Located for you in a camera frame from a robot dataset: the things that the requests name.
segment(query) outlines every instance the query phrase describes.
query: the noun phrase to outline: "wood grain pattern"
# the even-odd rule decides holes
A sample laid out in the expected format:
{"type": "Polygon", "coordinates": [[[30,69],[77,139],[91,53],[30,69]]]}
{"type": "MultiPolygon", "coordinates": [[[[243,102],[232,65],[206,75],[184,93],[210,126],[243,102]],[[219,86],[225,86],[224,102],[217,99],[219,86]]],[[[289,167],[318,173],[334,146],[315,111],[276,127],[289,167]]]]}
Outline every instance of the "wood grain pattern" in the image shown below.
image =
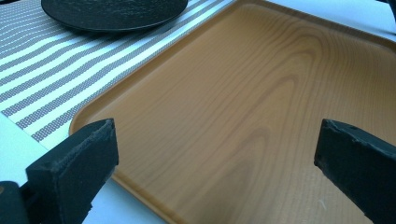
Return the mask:
{"type": "Polygon", "coordinates": [[[321,120],[396,145],[395,44],[238,1],[82,109],[114,178],[169,222],[370,223],[314,166],[321,120]]]}

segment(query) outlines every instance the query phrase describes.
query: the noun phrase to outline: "table surface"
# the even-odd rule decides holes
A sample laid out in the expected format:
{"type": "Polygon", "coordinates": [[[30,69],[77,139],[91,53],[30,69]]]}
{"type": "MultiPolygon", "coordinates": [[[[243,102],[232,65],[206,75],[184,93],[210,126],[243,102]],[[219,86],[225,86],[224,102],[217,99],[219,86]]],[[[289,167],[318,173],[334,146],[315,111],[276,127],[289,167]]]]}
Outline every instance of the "table surface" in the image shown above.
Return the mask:
{"type": "MultiPolygon", "coordinates": [[[[169,44],[180,39],[201,22],[205,22],[205,20],[215,15],[217,11],[226,7],[231,2],[232,0],[190,1],[189,7],[178,19],[151,31],[149,34],[124,34],[116,37],[114,35],[97,36],[96,38],[99,40],[106,39],[105,42],[107,43],[107,46],[97,51],[110,51],[109,54],[106,54],[107,58],[103,60],[103,67],[98,67],[98,65],[95,64],[91,67],[91,70],[89,68],[85,70],[77,69],[75,70],[77,71],[75,74],[78,76],[90,72],[94,73],[94,69],[102,71],[102,73],[96,72],[95,74],[103,74],[104,69],[106,70],[106,65],[110,64],[112,65],[110,66],[111,69],[107,68],[106,73],[101,76],[101,78],[107,78],[108,81],[102,84],[85,86],[81,84],[81,90],[78,93],[74,93],[73,96],[66,98],[61,104],[51,104],[51,102],[56,102],[57,99],[62,100],[60,96],[67,93],[67,90],[47,92],[46,88],[50,86],[51,83],[37,83],[35,91],[42,91],[41,94],[43,97],[34,99],[34,103],[37,103],[36,105],[26,104],[25,102],[28,100],[23,101],[24,99],[32,100],[32,95],[35,95],[34,90],[21,90],[18,94],[14,94],[11,97],[7,96],[5,92],[12,93],[12,91],[16,90],[16,87],[18,87],[18,85],[20,86],[23,82],[20,84],[15,84],[13,81],[7,82],[5,81],[5,77],[12,77],[12,75],[20,74],[22,71],[27,71],[26,73],[33,73],[35,74],[33,76],[38,76],[42,74],[39,72],[40,69],[46,69],[46,64],[62,64],[62,62],[67,61],[68,55],[59,54],[59,62],[57,62],[57,58],[49,58],[49,62],[42,60],[43,63],[39,66],[19,67],[21,60],[24,60],[24,62],[31,62],[31,64],[40,64],[40,61],[37,61],[38,63],[32,61],[37,57],[28,51],[31,48],[37,48],[37,45],[43,44],[43,40],[50,39],[48,43],[56,44],[51,45],[50,48],[43,49],[44,53],[41,53],[41,55],[46,55],[46,53],[47,55],[54,55],[54,52],[60,52],[62,48],[68,48],[69,51],[74,49],[79,50],[80,46],[78,45],[78,41],[84,38],[92,38],[94,35],[84,32],[75,33],[70,30],[60,32],[63,27],[46,17],[39,7],[37,0],[21,0],[18,3],[13,3],[14,6],[12,7],[7,5],[0,6],[0,18],[2,18],[2,20],[0,20],[2,24],[0,29],[6,30],[0,35],[0,40],[2,42],[0,47],[2,48],[0,53],[0,82],[2,80],[4,81],[0,83],[0,97],[3,97],[0,98],[0,164],[2,164],[0,166],[0,179],[13,180],[22,185],[26,181],[24,169],[31,162],[67,137],[70,120],[79,108],[87,104],[89,100],[101,91],[109,88],[114,82],[135,70],[140,64],[164,50],[169,44]],[[25,11],[23,15],[26,15],[24,16],[25,19],[19,18],[18,22],[15,23],[18,29],[12,26],[12,22],[9,22],[9,20],[15,20],[13,19],[16,18],[14,14],[16,15],[18,13],[13,13],[13,10],[16,11],[16,9],[18,9],[17,7],[21,7],[21,10],[25,11]],[[39,31],[36,33],[31,32],[35,27],[40,25],[40,22],[42,22],[41,25],[43,26],[48,25],[48,30],[52,31],[54,35],[50,37],[47,35],[46,39],[42,39],[43,37],[40,37],[39,31]],[[24,38],[32,36],[34,39],[24,40],[24,42],[22,42],[24,38]],[[128,41],[131,39],[133,40],[132,45],[130,44],[128,47],[124,48],[120,47],[122,44],[128,44],[128,41]],[[21,48],[21,44],[16,45],[16,43],[28,43],[30,46],[23,47],[17,56],[16,49],[21,48]],[[120,56],[122,53],[127,56],[129,55],[126,57],[127,60],[123,61],[128,64],[128,66],[125,66],[124,63],[114,63],[125,59],[125,57],[122,57],[123,55],[120,56]],[[74,108],[74,110],[71,110],[69,113],[60,113],[71,107],[74,108]]],[[[384,3],[374,0],[272,0],[271,2],[285,7],[291,7],[326,20],[339,22],[363,30],[364,32],[385,37],[392,41],[396,40],[395,21],[390,7],[384,3]]],[[[99,46],[102,42],[96,41],[91,42],[91,44],[97,44],[99,46]]],[[[62,67],[63,71],[72,69],[76,63],[78,63],[78,58],[76,58],[73,63],[66,63],[65,66],[62,67]]],[[[19,79],[23,80],[24,77],[15,78],[17,81],[19,79]]],[[[70,90],[73,90],[75,86],[78,86],[75,82],[65,82],[64,84],[64,87],[70,90]]],[[[145,205],[112,180],[109,180],[104,185],[93,200],[92,205],[93,209],[88,214],[84,223],[163,223],[163,221],[145,205]]]]}

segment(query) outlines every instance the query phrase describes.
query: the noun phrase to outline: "black rubber pad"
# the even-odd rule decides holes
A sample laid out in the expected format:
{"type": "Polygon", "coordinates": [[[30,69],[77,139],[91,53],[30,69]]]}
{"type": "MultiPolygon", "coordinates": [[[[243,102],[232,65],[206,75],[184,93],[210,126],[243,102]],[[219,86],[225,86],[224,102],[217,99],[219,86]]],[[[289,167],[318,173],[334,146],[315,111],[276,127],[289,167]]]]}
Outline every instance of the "black rubber pad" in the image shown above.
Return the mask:
{"type": "Polygon", "coordinates": [[[396,223],[396,147],[325,119],[315,165],[374,223],[396,223]]]}

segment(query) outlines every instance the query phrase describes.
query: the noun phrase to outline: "gray stripe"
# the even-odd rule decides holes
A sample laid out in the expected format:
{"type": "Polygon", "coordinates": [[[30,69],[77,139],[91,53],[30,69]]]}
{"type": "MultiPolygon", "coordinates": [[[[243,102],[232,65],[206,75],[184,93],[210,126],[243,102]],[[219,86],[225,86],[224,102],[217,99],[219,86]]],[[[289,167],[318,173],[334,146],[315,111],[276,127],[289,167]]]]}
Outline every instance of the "gray stripe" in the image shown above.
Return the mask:
{"type": "MultiPolygon", "coordinates": [[[[210,8],[212,8],[214,5],[217,5],[217,2],[214,2],[212,4],[210,4],[209,6],[205,7],[204,9],[202,9],[201,11],[199,11],[198,13],[194,14],[192,17],[190,17],[189,21],[192,21],[196,18],[198,18],[199,16],[201,16],[203,13],[205,13],[206,11],[208,11],[210,8]]],[[[172,28],[170,31],[165,33],[165,36],[168,36],[170,34],[172,34],[175,30],[177,30],[179,27],[183,26],[182,22],[178,23],[174,28],[172,28]]],[[[124,71],[123,73],[121,73],[120,75],[116,76],[115,78],[113,78],[110,82],[108,82],[103,88],[101,88],[99,91],[96,91],[94,94],[90,95],[86,100],[84,100],[83,102],[79,103],[78,105],[75,105],[73,108],[69,109],[68,111],[66,111],[65,113],[63,113],[60,117],[58,117],[57,119],[53,120],[51,123],[49,123],[48,125],[44,126],[43,128],[41,128],[39,131],[37,131],[36,133],[34,133],[32,135],[32,137],[36,140],[36,141],[41,141],[44,138],[46,138],[49,134],[53,133],[54,131],[56,131],[58,128],[60,128],[62,125],[64,125],[67,121],[71,120],[74,115],[85,105],[87,104],[90,100],[94,99],[96,96],[98,96],[100,93],[102,93],[103,91],[107,90],[109,87],[111,87],[112,85],[114,85],[115,83],[117,83],[118,81],[120,81],[122,78],[124,78],[125,76],[127,76],[128,74],[131,73],[132,70],[135,70],[138,66],[142,65],[143,63],[147,62],[148,60],[150,60],[152,57],[154,57],[158,52],[162,51],[164,48],[167,48],[169,45],[171,45],[172,43],[167,44],[166,46],[164,46],[161,49],[158,49],[155,53],[151,54],[151,56],[147,57],[145,60],[141,61],[140,63],[138,63],[137,65],[133,66],[132,68],[130,68],[129,70],[124,71]]],[[[136,56],[137,54],[139,54],[139,51],[142,52],[145,49],[147,49],[147,47],[152,46],[153,43],[148,43],[147,46],[145,47],[141,47],[139,48],[139,50],[134,51],[133,53],[129,54],[129,55],[134,55],[136,56]]],[[[128,60],[131,59],[131,56],[128,57],[123,57],[121,60],[118,60],[112,64],[109,64],[108,66],[106,66],[104,69],[106,70],[111,70],[114,67],[120,66],[121,64],[127,62],[128,60]]]]}
{"type": "MultiPolygon", "coordinates": [[[[62,70],[63,68],[69,66],[70,64],[72,64],[73,62],[75,62],[76,60],[78,60],[79,58],[87,55],[87,54],[91,54],[93,52],[96,52],[97,50],[100,50],[102,48],[105,48],[106,46],[110,45],[113,43],[114,40],[117,39],[117,36],[114,36],[110,39],[110,40],[106,40],[92,48],[86,49],[82,52],[79,52],[75,55],[73,55],[72,57],[68,58],[66,61],[64,61],[63,63],[58,64],[57,66],[51,68],[49,71],[34,77],[26,82],[24,82],[23,84],[21,84],[18,88],[24,88],[25,86],[31,86],[32,83],[38,83],[48,77],[53,76],[54,74],[56,74],[57,71],[62,70]]],[[[26,106],[34,103],[35,101],[37,101],[38,99],[42,98],[43,96],[53,92],[54,90],[56,90],[57,88],[61,87],[62,85],[64,85],[65,83],[71,81],[72,79],[74,79],[76,76],[78,76],[79,74],[81,74],[81,71],[83,70],[87,70],[88,68],[90,68],[90,62],[84,63],[80,68],[78,68],[76,71],[74,71],[72,74],[66,76],[66,77],[62,77],[59,80],[57,80],[56,82],[48,85],[46,88],[35,92],[34,94],[30,95],[29,97],[23,99],[22,101],[17,102],[15,105],[10,106],[9,108],[3,110],[2,112],[6,115],[6,116],[11,116],[14,113],[18,112],[19,110],[25,108],[26,106]]],[[[9,94],[9,92],[5,92],[4,95],[1,94],[0,95],[0,100],[4,101],[7,99],[6,94],[9,94]]]]}
{"type": "Polygon", "coordinates": [[[48,22],[50,18],[46,16],[39,16],[32,18],[28,21],[19,21],[15,22],[15,24],[9,24],[5,26],[3,29],[0,29],[0,38],[4,41],[11,38],[13,35],[17,35],[18,32],[23,31],[25,27],[35,27],[39,23],[48,22]]]}
{"type": "Polygon", "coordinates": [[[43,23],[36,27],[23,30],[22,32],[15,34],[18,37],[14,37],[11,42],[6,43],[0,47],[0,58],[5,58],[15,52],[21,51],[32,46],[37,39],[44,39],[43,36],[54,36],[64,33],[64,29],[57,24],[43,23]]]}
{"type": "MultiPolygon", "coordinates": [[[[0,79],[0,85],[3,84],[2,82],[6,82],[7,83],[7,82],[12,81],[13,79],[15,79],[17,77],[22,77],[22,76],[24,76],[26,74],[29,74],[29,72],[35,70],[38,67],[41,67],[41,66],[43,66],[45,64],[50,63],[51,61],[53,61],[56,58],[58,58],[58,57],[62,56],[63,54],[65,54],[67,51],[69,51],[71,49],[78,48],[78,47],[80,47],[82,45],[85,45],[85,44],[87,44],[89,42],[92,42],[92,41],[98,39],[98,37],[99,37],[99,35],[96,35],[93,38],[85,38],[83,40],[78,41],[77,43],[74,43],[72,45],[66,46],[66,47],[64,47],[62,49],[58,49],[57,51],[52,53],[49,57],[43,58],[39,62],[31,64],[31,65],[23,68],[22,70],[18,71],[17,73],[14,73],[14,74],[12,74],[12,75],[10,75],[8,77],[0,79]]],[[[63,63],[59,64],[58,66],[56,66],[55,69],[56,68],[62,68],[61,66],[67,66],[67,65],[68,64],[64,64],[64,62],[63,62],[63,63]]],[[[47,72],[45,72],[45,73],[43,73],[43,74],[41,74],[41,75],[39,75],[37,77],[33,77],[32,79],[29,79],[29,80],[23,82],[22,84],[14,87],[14,88],[12,88],[12,89],[10,89],[8,91],[5,91],[5,92],[1,93],[0,94],[0,102],[4,102],[7,98],[10,98],[10,97],[20,93],[21,91],[24,91],[24,90],[34,86],[35,84],[37,84],[38,82],[44,80],[45,78],[50,77],[49,75],[53,74],[53,73],[50,73],[49,71],[47,71],[47,72]]]]}
{"type": "Polygon", "coordinates": [[[67,42],[68,40],[71,40],[73,38],[76,38],[76,36],[72,35],[72,34],[67,35],[67,36],[62,37],[60,39],[51,41],[51,42],[41,46],[40,48],[36,49],[35,51],[32,51],[32,52],[30,52],[30,53],[28,53],[26,55],[21,56],[20,58],[12,60],[11,62],[3,63],[3,64],[0,65],[0,72],[4,71],[4,70],[6,70],[6,69],[8,69],[8,68],[10,68],[12,66],[18,65],[19,63],[26,62],[27,60],[34,58],[36,55],[38,55],[40,53],[43,53],[47,49],[52,48],[52,47],[54,47],[54,46],[56,46],[58,44],[62,44],[64,42],[67,42]]]}
{"type": "Polygon", "coordinates": [[[42,10],[41,6],[37,6],[37,2],[34,1],[28,1],[28,2],[32,2],[32,4],[26,4],[26,2],[25,4],[23,4],[22,2],[15,2],[12,4],[0,6],[1,9],[0,15],[2,15],[0,18],[2,19],[6,17],[8,17],[9,19],[18,18],[20,15],[23,15],[29,11],[42,10]]]}
{"type": "Polygon", "coordinates": [[[37,21],[40,18],[43,17],[48,17],[46,14],[44,14],[42,11],[37,11],[35,13],[31,14],[22,14],[22,16],[15,17],[13,19],[11,18],[6,18],[7,22],[4,22],[5,26],[3,26],[0,31],[6,30],[8,27],[15,27],[17,25],[21,24],[26,24],[29,21],[37,21]]]}

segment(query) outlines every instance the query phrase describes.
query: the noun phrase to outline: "white stripe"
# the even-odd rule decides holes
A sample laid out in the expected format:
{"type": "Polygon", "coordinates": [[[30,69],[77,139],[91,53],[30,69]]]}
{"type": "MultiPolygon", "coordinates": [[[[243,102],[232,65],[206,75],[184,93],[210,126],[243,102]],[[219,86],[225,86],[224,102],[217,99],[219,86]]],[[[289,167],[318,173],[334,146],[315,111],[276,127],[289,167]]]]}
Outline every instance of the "white stripe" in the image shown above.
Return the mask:
{"type": "Polygon", "coordinates": [[[45,46],[46,44],[48,44],[50,42],[56,41],[58,39],[62,39],[64,37],[67,37],[67,36],[70,36],[70,35],[72,35],[72,33],[64,32],[64,33],[59,34],[59,35],[49,36],[48,38],[43,39],[43,40],[33,44],[32,46],[30,46],[27,49],[15,52],[14,54],[9,55],[8,57],[2,59],[2,63],[9,63],[9,62],[14,61],[16,59],[19,59],[20,57],[22,57],[22,56],[24,56],[26,54],[29,54],[29,53],[31,53],[31,52],[33,52],[33,51],[45,46]]]}
{"type": "MultiPolygon", "coordinates": [[[[38,26],[36,26],[36,27],[31,27],[31,28],[29,28],[29,29],[25,29],[25,30],[19,31],[19,32],[17,32],[17,33],[14,33],[14,35],[12,35],[12,36],[18,36],[18,35],[19,35],[20,33],[22,33],[22,32],[28,32],[28,31],[30,31],[30,30],[33,30],[33,32],[29,32],[28,35],[23,35],[23,36],[20,36],[19,38],[13,38],[13,40],[12,40],[11,42],[8,42],[8,43],[4,44],[3,46],[1,46],[1,48],[4,49],[4,50],[2,50],[0,53],[3,53],[3,54],[4,54],[4,53],[7,53],[7,52],[9,52],[10,50],[13,50],[13,49],[15,49],[15,48],[17,48],[17,47],[19,47],[19,46],[22,46],[22,45],[24,45],[24,44],[26,44],[26,43],[28,43],[28,42],[34,40],[34,39],[38,39],[38,38],[41,37],[41,36],[48,35],[48,33],[44,33],[44,34],[42,34],[42,35],[35,35],[35,34],[41,32],[41,31],[50,30],[52,27],[57,26],[57,25],[58,25],[58,24],[53,24],[53,25],[51,25],[51,26],[48,26],[47,24],[44,23],[44,24],[40,24],[40,25],[38,25],[38,26]],[[24,41],[23,43],[20,43],[20,44],[17,45],[17,46],[14,46],[14,47],[12,47],[12,48],[7,48],[8,45],[11,45],[11,44],[13,44],[14,42],[17,42],[17,41],[19,41],[19,40],[21,40],[21,39],[23,39],[23,38],[25,38],[25,37],[27,37],[27,36],[31,36],[32,38],[29,38],[28,40],[24,41]]],[[[61,30],[61,29],[63,29],[63,28],[62,28],[62,27],[58,27],[58,29],[52,29],[51,31],[52,31],[52,32],[55,32],[55,31],[59,31],[59,30],[61,30]]]]}
{"type": "MultiPolygon", "coordinates": [[[[124,63],[120,66],[118,66],[117,68],[113,69],[112,71],[110,71],[107,76],[102,77],[101,80],[97,81],[96,83],[94,83],[93,85],[91,85],[89,88],[87,88],[86,90],[82,91],[81,93],[79,93],[78,95],[74,96],[73,98],[69,99],[67,102],[65,102],[64,104],[58,106],[55,110],[49,112],[46,116],[44,116],[43,118],[37,120],[35,123],[33,123],[32,125],[30,125],[29,127],[27,127],[25,129],[26,132],[28,133],[35,133],[37,131],[39,131],[42,128],[42,124],[43,123],[48,123],[48,120],[55,120],[59,117],[60,114],[64,113],[64,111],[67,111],[69,108],[72,108],[73,106],[79,104],[79,102],[82,102],[84,99],[88,98],[90,94],[92,94],[92,92],[95,92],[99,89],[101,89],[102,87],[104,87],[107,83],[109,83],[117,74],[119,74],[120,72],[125,71],[125,67],[131,67],[134,66],[138,63],[140,63],[141,61],[145,60],[147,57],[153,55],[158,49],[163,48],[164,46],[166,46],[167,44],[169,44],[170,42],[172,42],[173,40],[177,39],[178,37],[182,36],[183,33],[181,32],[186,32],[188,31],[191,27],[197,25],[198,23],[200,23],[201,21],[203,21],[205,18],[207,18],[208,16],[210,16],[211,14],[213,14],[213,12],[215,12],[217,10],[217,8],[223,7],[225,6],[227,3],[226,2],[222,2],[222,4],[218,4],[214,7],[215,10],[208,10],[206,13],[204,13],[203,15],[201,15],[200,17],[196,18],[195,20],[187,23],[186,25],[182,26],[180,29],[174,31],[172,34],[170,34],[168,37],[166,37],[165,39],[159,41],[158,43],[154,44],[153,46],[151,46],[150,48],[148,48],[147,50],[145,50],[144,52],[142,52],[141,54],[139,54],[138,56],[136,56],[135,58],[133,58],[132,60],[130,60],[127,63],[124,63]]],[[[110,64],[112,62],[115,62],[117,59],[123,57],[124,55],[114,55],[106,60],[103,61],[103,63],[101,64],[97,64],[96,66],[98,66],[98,68],[96,68],[95,70],[100,69],[101,67],[106,66],[106,64],[110,64]]]]}
{"type": "Polygon", "coordinates": [[[8,39],[11,38],[11,34],[15,33],[15,30],[21,29],[23,27],[29,27],[29,26],[33,26],[33,24],[35,23],[43,23],[44,21],[47,21],[49,18],[48,17],[43,17],[43,19],[41,21],[30,21],[30,20],[26,20],[26,21],[21,21],[21,22],[16,22],[16,23],[22,23],[22,25],[12,25],[11,27],[13,27],[12,29],[6,29],[7,26],[4,28],[4,30],[6,30],[5,32],[1,32],[0,38],[2,39],[2,41],[7,41],[8,39]]]}
{"type": "MultiPolygon", "coordinates": [[[[13,96],[11,98],[6,99],[4,102],[0,103],[0,110],[3,110],[3,109],[8,108],[8,107],[10,107],[12,105],[15,105],[16,102],[22,101],[23,99],[25,99],[26,97],[34,94],[35,92],[38,92],[38,91],[44,89],[45,87],[49,86],[53,82],[57,81],[58,79],[60,79],[62,77],[65,77],[65,76],[71,74],[73,71],[79,69],[84,63],[89,62],[90,60],[92,60],[92,59],[94,59],[96,57],[99,57],[99,56],[111,51],[112,49],[114,49],[117,46],[123,44],[124,42],[126,42],[126,40],[116,41],[116,42],[112,43],[108,48],[102,48],[102,49],[99,49],[96,52],[93,52],[91,54],[84,55],[83,57],[81,57],[80,59],[75,61],[74,63],[72,63],[69,66],[65,67],[64,69],[60,70],[56,74],[54,74],[51,77],[47,78],[46,80],[43,80],[43,81],[35,84],[31,88],[29,88],[29,89],[27,89],[25,91],[22,91],[19,94],[15,95],[15,96],[13,96]]],[[[82,50],[82,49],[89,48],[90,45],[84,45],[84,46],[82,46],[82,48],[73,49],[73,51],[75,51],[77,49],[82,50]]],[[[48,68],[51,68],[52,66],[56,66],[56,65],[58,65],[58,63],[51,62],[51,63],[49,63],[46,66],[46,68],[48,69],[48,68]]],[[[34,74],[36,76],[40,75],[39,73],[36,73],[35,71],[33,71],[33,72],[34,72],[34,74]]],[[[79,74],[79,78],[87,79],[87,77],[81,76],[81,74],[79,74]]],[[[74,86],[71,86],[71,85],[64,85],[59,90],[63,90],[65,88],[65,86],[69,87],[68,89],[72,89],[74,87],[74,86]]],[[[31,109],[32,106],[38,104],[38,106],[41,107],[42,105],[44,105],[48,101],[48,100],[45,100],[45,99],[47,99],[47,98],[53,99],[55,96],[59,96],[59,94],[54,94],[54,93],[48,94],[46,97],[43,97],[43,98],[39,99],[38,101],[36,101],[33,104],[27,106],[22,111],[19,111],[18,113],[14,114],[11,117],[12,118],[20,118],[21,114],[23,114],[23,113],[24,113],[24,116],[26,116],[26,115],[32,113],[32,111],[35,111],[35,109],[31,109]]]]}
{"type": "Polygon", "coordinates": [[[9,76],[11,74],[17,73],[17,72],[21,71],[22,69],[24,69],[24,68],[26,68],[26,67],[28,67],[28,66],[30,66],[32,64],[38,63],[38,62],[50,57],[56,51],[58,51],[60,49],[64,49],[67,46],[75,44],[75,43],[77,43],[79,41],[82,41],[84,39],[85,39],[85,37],[77,36],[77,37],[75,37],[73,39],[69,39],[68,41],[64,41],[62,43],[59,43],[59,44],[57,44],[55,46],[52,46],[50,49],[44,50],[42,53],[36,55],[35,57],[30,58],[27,61],[19,62],[19,63],[15,64],[15,65],[9,67],[8,69],[4,70],[2,72],[2,74],[4,76],[9,76]]]}
{"type": "MultiPolygon", "coordinates": [[[[2,90],[0,90],[0,93],[5,92],[5,91],[7,91],[7,90],[11,90],[12,88],[17,87],[17,86],[21,85],[22,83],[24,83],[24,82],[26,82],[26,81],[28,81],[28,80],[34,78],[34,77],[37,77],[37,76],[39,76],[39,75],[41,75],[41,74],[43,74],[43,73],[49,71],[51,68],[57,66],[58,64],[61,64],[62,62],[64,62],[64,59],[65,59],[65,58],[70,58],[70,57],[72,57],[72,56],[78,54],[79,52],[82,52],[82,51],[85,50],[85,49],[93,48],[93,47],[95,47],[95,46],[101,44],[102,42],[103,42],[103,39],[101,39],[101,40],[99,40],[99,41],[98,41],[98,40],[96,40],[96,41],[91,41],[91,42],[88,42],[88,43],[86,43],[86,44],[84,44],[84,45],[81,45],[81,46],[79,46],[79,47],[77,47],[77,48],[73,48],[73,49],[71,49],[71,50],[69,50],[69,51],[63,53],[60,57],[54,59],[53,61],[51,61],[51,62],[49,62],[49,63],[47,63],[47,64],[45,64],[44,66],[38,67],[37,69],[31,71],[30,73],[28,73],[28,74],[26,74],[26,75],[24,75],[24,76],[19,76],[18,78],[14,79],[14,80],[12,80],[12,81],[10,81],[10,82],[8,82],[7,84],[4,84],[4,85],[3,85],[4,88],[3,88],[2,90]]],[[[66,75],[67,75],[67,74],[62,73],[62,71],[59,71],[57,74],[53,74],[51,77],[49,77],[49,78],[47,79],[47,81],[48,81],[49,84],[50,84],[50,83],[52,83],[52,82],[54,82],[54,81],[60,79],[61,77],[66,76],[66,75]]],[[[39,88],[45,88],[45,87],[46,87],[46,84],[47,84],[47,83],[43,83],[43,84],[41,84],[40,86],[37,86],[36,88],[37,88],[38,90],[40,90],[39,88]]]]}
{"type": "Polygon", "coordinates": [[[37,6],[37,3],[33,3],[33,4],[29,4],[29,5],[15,3],[15,4],[7,5],[7,7],[5,7],[5,12],[2,11],[2,13],[0,14],[0,15],[2,15],[2,17],[0,17],[0,18],[19,17],[20,15],[23,15],[28,11],[35,11],[35,10],[39,10],[39,9],[41,9],[41,7],[37,6]]]}
{"type": "Polygon", "coordinates": [[[46,14],[43,14],[41,11],[31,11],[31,14],[23,14],[23,16],[19,16],[16,17],[14,19],[11,18],[7,18],[7,22],[2,22],[0,24],[6,24],[5,26],[2,26],[1,30],[6,30],[7,27],[11,26],[14,27],[15,25],[19,24],[19,23],[24,23],[26,21],[31,21],[35,18],[39,18],[39,17],[48,17],[46,14]]]}

